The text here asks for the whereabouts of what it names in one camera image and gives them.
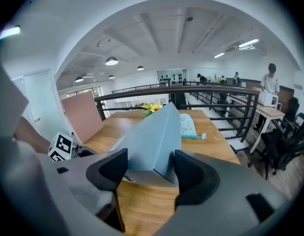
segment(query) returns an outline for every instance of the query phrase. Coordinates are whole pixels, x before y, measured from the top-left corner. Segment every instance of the wooden floor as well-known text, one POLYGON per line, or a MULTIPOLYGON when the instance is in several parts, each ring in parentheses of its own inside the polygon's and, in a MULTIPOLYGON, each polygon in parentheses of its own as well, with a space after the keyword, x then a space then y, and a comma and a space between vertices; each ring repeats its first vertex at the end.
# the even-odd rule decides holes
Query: wooden floor
MULTIPOLYGON (((253 129, 258 121, 259 115, 256 114, 254 121, 249 129, 248 135, 246 137, 246 141, 252 146, 259 133, 253 129)), ((269 126, 268 132, 273 129, 273 126, 269 126)), ((257 147, 259 151, 264 149, 265 145, 261 141, 257 147)), ((250 155, 249 149, 240 151, 237 156, 239 161, 243 166, 247 167, 247 163, 251 160, 251 158, 257 159, 258 154, 253 153, 250 155)), ((265 166, 263 163, 254 163, 252 166, 252 170, 257 171, 262 177, 265 177, 265 166)), ((286 167, 285 171, 278 170, 277 174, 272 175, 273 170, 269 169, 268 181, 273 184, 278 190, 280 190, 288 199, 293 199, 299 193, 301 187, 304 182, 304 157, 301 155, 299 157, 294 158, 286 167)))

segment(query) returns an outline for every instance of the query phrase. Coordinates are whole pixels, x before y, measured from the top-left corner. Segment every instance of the pink board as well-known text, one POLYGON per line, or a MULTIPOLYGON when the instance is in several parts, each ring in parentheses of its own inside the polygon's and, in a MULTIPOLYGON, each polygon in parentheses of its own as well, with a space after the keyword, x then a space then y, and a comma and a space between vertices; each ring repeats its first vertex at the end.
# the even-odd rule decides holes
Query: pink board
POLYGON ((85 143, 104 127, 92 92, 85 92, 64 99, 62 105, 80 143, 85 143))

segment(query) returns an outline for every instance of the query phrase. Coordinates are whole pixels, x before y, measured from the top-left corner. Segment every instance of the ceiling beam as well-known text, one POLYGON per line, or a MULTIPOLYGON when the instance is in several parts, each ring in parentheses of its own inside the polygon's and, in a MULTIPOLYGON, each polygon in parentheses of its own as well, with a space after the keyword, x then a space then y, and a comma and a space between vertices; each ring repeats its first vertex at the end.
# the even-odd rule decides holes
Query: ceiling beam
POLYGON ((143 13, 141 13, 138 16, 134 16, 134 18, 137 21, 137 23, 139 23, 139 25, 141 26, 141 28, 143 29, 145 34, 148 36, 150 42, 155 46, 156 50, 158 52, 160 52, 161 49, 160 49, 160 46, 159 46, 158 41, 156 39, 156 36, 153 33, 151 26, 146 23, 147 19, 144 19, 142 16, 143 16, 143 13))
POLYGON ((186 8, 180 8, 178 11, 178 27, 176 32, 176 42, 175 42, 175 50, 178 52, 181 47, 181 39, 182 39, 182 33, 183 33, 183 27, 185 25, 185 19, 186 19, 186 8))
POLYGON ((199 38, 199 41, 192 53, 196 53, 200 47, 203 47, 205 43, 217 32, 217 30, 227 23, 228 19, 228 15, 219 14, 217 18, 210 24, 205 33, 199 38))
MULTIPOLYGON (((112 56, 112 55, 109 55, 107 52, 92 53, 92 52, 87 52, 87 51, 79 51, 79 53, 81 53, 81 54, 87 54, 87 55, 94 55, 94 56, 98 56, 98 57, 105 58, 105 59, 107 59, 108 57, 112 56)), ((116 55, 113 55, 113 56, 115 56, 119 61, 122 61, 122 62, 125 62, 125 63, 129 63, 129 61, 126 60, 126 59, 124 59, 123 57, 116 56, 116 55)))
POLYGON ((141 57, 145 56, 144 53, 140 49, 136 48, 134 45, 129 43, 129 41, 124 36, 118 34, 117 32, 109 32, 108 30, 105 30, 104 34, 108 38, 112 38, 115 41, 119 42, 120 44, 126 46, 130 50, 134 51, 138 56, 141 56, 141 57))

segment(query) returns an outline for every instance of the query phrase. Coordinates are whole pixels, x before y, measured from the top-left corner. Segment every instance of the desk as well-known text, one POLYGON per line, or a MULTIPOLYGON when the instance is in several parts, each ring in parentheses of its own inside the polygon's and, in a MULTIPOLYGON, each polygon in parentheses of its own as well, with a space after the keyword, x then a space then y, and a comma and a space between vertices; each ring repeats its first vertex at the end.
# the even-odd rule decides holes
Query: desk
MULTIPOLYGON (((106 152, 132 125, 143 120, 145 111, 116 112, 104 120, 104 128, 84 145, 98 153, 106 152)), ((201 153, 240 164, 220 131, 201 110, 180 110, 189 114, 198 135, 206 133, 204 140, 182 139, 182 149, 201 153)), ((178 188, 150 187, 122 181, 118 187, 118 200, 127 235, 153 235, 174 214, 174 201, 178 188)))
MULTIPOLYGON (((245 96, 232 96, 232 97, 228 96, 226 100, 229 103, 231 103, 231 101, 236 101, 243 105, 244 105, 244 103, 242 101, 247 103, 247 98, 245 96)), ((265 107, 259 103, 257 104, 256 112, 259 113, 260 115, 264 116, 266 118, 266 122, 265 122, 264 127, 262 128, 256 142, 254 143, 253 147, 250 150, 251 154, 257 148, 257 145, 259 144, 260 139, 261 139, 261 134, 265 133, 267 131, 270 121, 273 119, 283 119, 283 117, 285 116, 285 113, 279 111, 278 109, 272 108, 272 107, 265 107)))

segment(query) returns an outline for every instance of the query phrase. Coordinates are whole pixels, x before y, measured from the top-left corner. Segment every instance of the ceiling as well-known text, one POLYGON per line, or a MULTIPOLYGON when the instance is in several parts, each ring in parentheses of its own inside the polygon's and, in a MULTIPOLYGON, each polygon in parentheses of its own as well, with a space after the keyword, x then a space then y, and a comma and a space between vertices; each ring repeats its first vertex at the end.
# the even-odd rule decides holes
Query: ceiling
POLYGON ((229 6, 182 6, 171 3, 149 6, 120 16, 114 23, 96 33, 96 37, 77 53, 57 80, 59 89, 75 85, 108 81, 113 74, 123 76, 147 69, 203 67, 207 61, 218 67, 229 57, 243 52, 266 55, 282 47, 279 39, 252 17, 230 10, 229 6), (234 51, 214 59, 234 44, 258 38, 255 50, 234 51), (105 60, 114 56, 119 63, 106 66, 105 60), (92 74, 83 82, 74 83, 77 76, 92 74))

